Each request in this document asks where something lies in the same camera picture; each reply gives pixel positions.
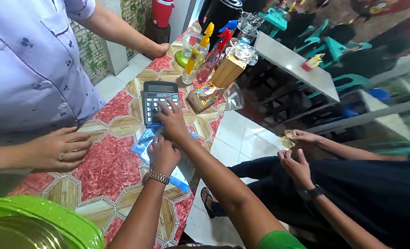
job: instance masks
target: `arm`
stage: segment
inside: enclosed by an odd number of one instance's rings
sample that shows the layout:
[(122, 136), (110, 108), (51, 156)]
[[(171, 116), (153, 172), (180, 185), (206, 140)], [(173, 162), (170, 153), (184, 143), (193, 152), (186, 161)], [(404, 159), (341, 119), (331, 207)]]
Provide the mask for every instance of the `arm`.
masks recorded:
[[(281, 165), (297, 185), (304, 189), (312, 190), (315, 188), (309, 171), (309, 164), (305, 159), (303, 150), (297, 151), (299, 162), (291, 158), (291, 151), (280, 151), (279, 157)], [(354, 249), (388, 249), (373, 235), (368, 233), (359, 224), (349, 218), (344, 212), (334, 205), (325, 195), (319, 195), (315, 198), (314, 203), (322, 212), (323, 216), (335, 228), (335, 230), (348, 242)]]
[(88, 19), (79, 19), (77, 22), (105, 40), (156, 57), (163, 56), (169, 48), (168, 43), (157, 44), (145, 37), (100, 3), (96, 3), (96, 8)]
[[(75, 133), (75, 130), (76, 127), (62, 128), (24, 144), (0, 146), (0, 170), (35, 168), (71, 171), (82, 163), (91, 146), (89, 135)], [(64, 158), (59, 160), (62, 153), (65, 154)]]
[(366, 150), (353, 148), (344, 144), (339, 144), (328, 138), (304, 132), (301, 130), (294, 130), (296, 136), (290, 136), (293, 142), (315, 144), (320, 149), (328, 151), (337, 157), (345, 158), (346, 160), (379, 160), (379, 161), (406, 161), (405, 156), (381, 156)]
[(163, 121), (165, 133), (188, 155), (209, 190), (222, 204), (246, 247), (256, 248), (269, 232), (286, 231), (246, 184), (188, 134), (182, 110), (171, 100), (167, 101), (173, 111), (158, 101), (163, 114), (157, 114)]
[[(180, 160), (180, 151), (162, 136), (155, 140), (157, 144), (148, 146), (153, 170), (169, 177)], [(165, 184), (148, 178), (108, 249), (153, 248), (164, 190)]]

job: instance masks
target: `white shirt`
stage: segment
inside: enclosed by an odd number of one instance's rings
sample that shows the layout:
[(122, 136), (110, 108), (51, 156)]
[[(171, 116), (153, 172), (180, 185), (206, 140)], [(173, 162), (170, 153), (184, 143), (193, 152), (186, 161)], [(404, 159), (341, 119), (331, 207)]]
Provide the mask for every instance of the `white shirt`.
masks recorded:
[(0, 145), (82, 125), (104, 106), (68, 20), (94, 9), (94, 0), (0, 0)]

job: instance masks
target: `flip-flop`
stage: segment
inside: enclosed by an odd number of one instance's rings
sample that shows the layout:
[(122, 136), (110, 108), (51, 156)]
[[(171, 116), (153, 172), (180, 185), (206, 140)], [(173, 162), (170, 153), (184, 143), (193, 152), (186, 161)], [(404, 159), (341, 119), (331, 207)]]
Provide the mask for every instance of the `flip-flop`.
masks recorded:
[[(202, 188), (202, 190), (201, 190), (201, 199), (202, 199), (202, 193), (205, 191), (205, 189), (208, 189), (208, 188), (207, 188), (207, 187), (204, 187), (204, 188)], [(203, 201), (203, 199), (202, 199), (202, 202), (204, 203), (204, 206), (205, 206), (206, 212), (208, 213), (209, 218), (212, 219), (212, 218), (215, 217), (215, 215), (212, 213), (212, 211), (211, 211), (211, 210), (208, 208), (208, 206), (206, 205), (206, 200), (208, 199), (208, 196), (209, 196), (209, 197), (211, 198), (211, 200), (212, 200), (212, 196), (206, 192), (205, 201)]]

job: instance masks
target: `hand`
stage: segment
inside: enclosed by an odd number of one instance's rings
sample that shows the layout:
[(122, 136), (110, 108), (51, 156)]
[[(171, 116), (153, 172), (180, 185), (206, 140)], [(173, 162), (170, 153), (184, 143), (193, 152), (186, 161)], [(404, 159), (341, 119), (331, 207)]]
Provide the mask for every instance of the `hand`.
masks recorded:
[(302, 149), (297, 150), (299, 162), (296, 162), (291, 158), (291, 150), (279, 151), (277, 154), (279, 155), (281, 165), (286, 169), (290, 177), (297, 185), (300, 185), (308, 190), (315, 188), (311, 180), (309, 164), (305, 159)]
[(152, 54), (153, 56), (159, 58), (166, 54), (169, 49), (169, 43), (157, 44), (156, 51)]
[(153, 170), (159, 174), (169, 177), (180, 160), (180, 151), (173, 148), (169, 140), (160, 135), (154, 138), (153, 143), (148, 146), (148, 154), (151, 157)]
[(320, 141), (320, 139), (322, 138), (319, 135), (309, 133), (309, 132), (304, 132), (301, 130), (285, 130), (285, 134), (290, 133), (292, 131), (296, 132), (296, 135), (290, 135), (288, 138), (294, 143), (303, 142), (303, 143), (313, 144), (315, 142)]
[(164, 103), (157, 101), (162, 112), (157, 113), (155, 117), (163, 122), (165, 134), (172, 141), (180, 144), (182, 140), (192, 138), (192, 136), (189, 135), (186, 129), (185, 120), (183, 119), (183, 113), (180, 107), (175, 105), (171, 99), (167, 99), (166, 101), (170, 104), (172, 111)]
[(82, 163), (91, 146), (88, 133), (62, 128), (18, 146), (21, 164), (44, 170), (71, 171)]

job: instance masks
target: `hexagon pattern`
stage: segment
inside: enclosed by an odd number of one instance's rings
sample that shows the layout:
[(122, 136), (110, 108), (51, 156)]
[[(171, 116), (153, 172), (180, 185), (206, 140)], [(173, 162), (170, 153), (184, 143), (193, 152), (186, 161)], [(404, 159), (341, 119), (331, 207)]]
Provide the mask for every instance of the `hexagon pattern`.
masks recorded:
[[(93, 145), (77, 169), (67, 173), (30, 174), (11, 195), (42, 196), (74, 210), (99, 226), (109, 243), (143, 188), (146, 164), (136, 153), (129, 151), (145, 130), (140, 95), (143, 82), (178, 82), (183, 68), (173, 58), (181, 46), (179, 39), (173, 42), (167, 55), (155, 59), (79, 129), (80, 132), (90, 134)], [(192, 88), (179, 84), (180, 106), (189, 130), (197, 134), (197, 141), (210, 151), (223, 115), (225, 100), (219, 99), (212, 107), (196, 115), (185, 100)], [(185, 229), (199, 179), (194, 175), (188, 193), (172, 184), (166, 186), (159, 214), (156, 247), (177, 244)]]

